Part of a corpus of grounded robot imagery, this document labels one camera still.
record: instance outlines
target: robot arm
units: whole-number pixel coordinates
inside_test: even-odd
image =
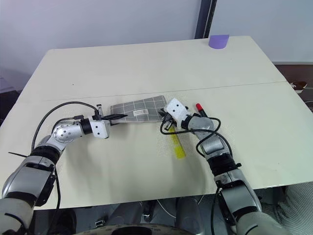
[[[126,115],[104,117],[97,105],[101,119],[93,117],[62,121],[52,134],[43,138],[37,147],[6,180],[0,200],[0,234],[18,234],[27,231],[35,206],[44,205],[53,189],[56,163],[65,147],[77,138],[93,134],[96,138],[109,137],[110,120]]]
[[[164,108],[165,129],[176,122],[178,128],[186,130],[206,129],[214,131],[214,124],[208,117],[201,117],[190,112],[177,99],[172,99]],[[211,133],[193,132],[201,141]],[[226,142],[218,135],[213,135],[201,144],[205,159],[214,175],[219,205],[226,223],[240,235],[290,234],[267,214],[262,213],[261,203],[249,185],[244,174],[235,164]]]

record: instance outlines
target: white label on cloth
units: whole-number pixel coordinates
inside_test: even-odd
[[[148,109],[139,109],[139,110],[135,110],[133,111],[134,113],[134,117],[138,116],[138,115],[145,115],[145,114],[149,114]]]

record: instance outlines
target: white table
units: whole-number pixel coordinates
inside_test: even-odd
[[[200,102],[222,121],[236,162],[253,188],[313,180],[313,115],[250,37],[230,37],[227,47],[208,40],[51,50],[43,58],[0,129],[0,185],[29,154],[43,115],[69,100],[109,106],[164,95],[191,110]],[[91,115],[70,105],[46,120],[38,140],[62,117]],[[61,208],[214,193],[213,175],[181,137],[187,156],[177,159],[160,123],[119,124],[107,140],[86,136],[57,163]],[[56,189],[40,209],[56,207]]]

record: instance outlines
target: white wall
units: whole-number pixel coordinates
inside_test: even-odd
[[[201,0],[0,0],[0,77],[24,87],[51,48],[193,39]]]
[[[313,62],[313,0],[218,0],[210,35],[250,35],[274,62]]]

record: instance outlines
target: yellow marker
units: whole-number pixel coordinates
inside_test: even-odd
[[[169,129],[169,132],[175,132],[175,128],[173,126],[171,126],[171,128]],[[185,150],[182,147],[181,142],[180,142],[178,136],[177,135],[171,135],[171,138],[172,138],[172,140],[174,142],[174,151],[175,151],[175,154],[176,154],[176,158],[177,159],[182,159],[182,158],[186,157]]]

